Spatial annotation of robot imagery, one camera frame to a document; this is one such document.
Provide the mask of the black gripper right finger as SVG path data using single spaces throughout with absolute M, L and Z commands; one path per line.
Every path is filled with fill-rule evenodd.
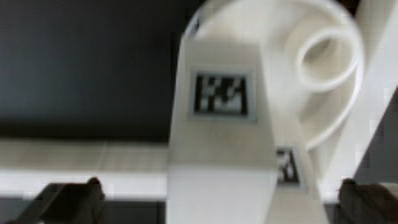
M 336 224 L 398 224 L 398 183 L 345 179 L 338 199 Z

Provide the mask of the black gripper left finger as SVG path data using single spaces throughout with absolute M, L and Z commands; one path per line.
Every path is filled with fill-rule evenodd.
M 93 177 L 86 183 L 50 183 L 15 224 L 103 224 L 105 193 Z

